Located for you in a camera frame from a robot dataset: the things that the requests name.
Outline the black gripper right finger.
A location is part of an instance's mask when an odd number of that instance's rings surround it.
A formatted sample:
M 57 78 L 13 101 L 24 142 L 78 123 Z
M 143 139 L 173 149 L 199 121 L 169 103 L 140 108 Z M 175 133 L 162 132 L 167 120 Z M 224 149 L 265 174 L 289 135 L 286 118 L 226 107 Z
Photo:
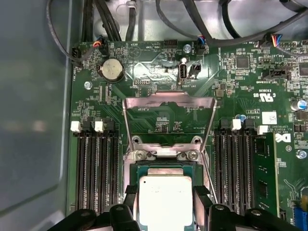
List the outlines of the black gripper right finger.
M 193 186 L 193 213 L 202 231 L 297 231 L 298 228 L 270 212 L 251 208 L 238 215 L 223 204 L 213 203 L 209 190 Z

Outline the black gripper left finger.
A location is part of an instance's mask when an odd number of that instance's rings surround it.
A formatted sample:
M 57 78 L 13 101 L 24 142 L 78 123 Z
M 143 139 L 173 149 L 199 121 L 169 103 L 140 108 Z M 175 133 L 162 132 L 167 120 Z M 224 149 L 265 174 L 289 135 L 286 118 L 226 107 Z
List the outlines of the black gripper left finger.
M 137 185 L 128 185 L 125 199 L 108 211 L 97 215 L 94 210 L 80 209 L 68 216 L 70 231 L 139 231 L 133 218 L 133 206 L 137 197 Z

